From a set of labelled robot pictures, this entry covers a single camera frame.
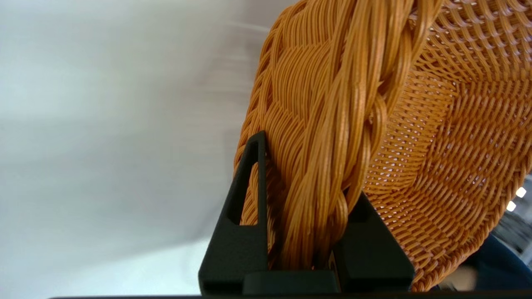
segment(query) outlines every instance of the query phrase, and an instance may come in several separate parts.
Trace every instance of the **woven rattan strands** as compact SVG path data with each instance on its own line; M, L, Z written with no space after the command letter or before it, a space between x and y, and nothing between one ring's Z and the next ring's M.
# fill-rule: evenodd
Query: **woven rattan strands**
M303 0L273 25L235 157L265 130L270 266L324 264L361 191L428 290L532 166L530 0ZM242 224L256 223L257 171Z

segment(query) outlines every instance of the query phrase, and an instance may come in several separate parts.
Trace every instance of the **wicker basket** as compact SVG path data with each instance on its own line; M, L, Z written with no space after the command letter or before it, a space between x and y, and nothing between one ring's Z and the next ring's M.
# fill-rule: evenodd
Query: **wicker basket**
M413 262L413 290L479 248L532 166L531 5L303 0L282 12L235 157L266 131L270 267L321 267L361 191Z

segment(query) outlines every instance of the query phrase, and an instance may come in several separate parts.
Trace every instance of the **white background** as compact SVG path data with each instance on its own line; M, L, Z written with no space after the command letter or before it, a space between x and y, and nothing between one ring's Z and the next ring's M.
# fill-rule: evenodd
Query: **white background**
M198 294L283 0L0 0L0 297Z

